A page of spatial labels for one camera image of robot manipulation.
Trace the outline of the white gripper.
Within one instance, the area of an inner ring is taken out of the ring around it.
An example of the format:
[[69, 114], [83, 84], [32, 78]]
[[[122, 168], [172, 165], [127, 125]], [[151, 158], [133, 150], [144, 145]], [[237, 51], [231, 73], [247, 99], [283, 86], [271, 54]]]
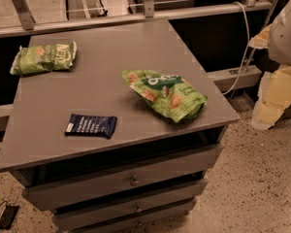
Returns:
[[253, 49], [268, 49], [269, 58], [280, 65], [273, 73], [265, 72], [258, 90], [251, 125], [268, 130], [291, 106], [291, 0], [276, 16], [272, 25], [252, 37], [248, 45]]

